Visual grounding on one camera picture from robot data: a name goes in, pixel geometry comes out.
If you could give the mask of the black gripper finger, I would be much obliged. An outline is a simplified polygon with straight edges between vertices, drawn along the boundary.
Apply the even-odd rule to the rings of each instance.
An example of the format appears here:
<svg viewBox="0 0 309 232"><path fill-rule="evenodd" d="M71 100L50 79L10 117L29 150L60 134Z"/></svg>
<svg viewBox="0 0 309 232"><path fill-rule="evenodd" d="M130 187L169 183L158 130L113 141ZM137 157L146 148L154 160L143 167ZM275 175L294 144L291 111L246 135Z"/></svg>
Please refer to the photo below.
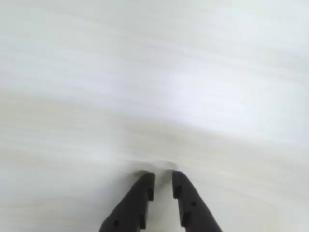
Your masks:
<svg viewBox="0 0 309 232"><path fill-rule="evenodd" d="M103 221L101 232L139 232L146 229L148 203L154 200L155 174L145 172Z"/></svg>
<svg viewBox="0 0 309 232"><path fill-rule="evenodd" d="M222 232L189 178L172 172L173 198L178 200L180 224L186 232Z"/></svg>

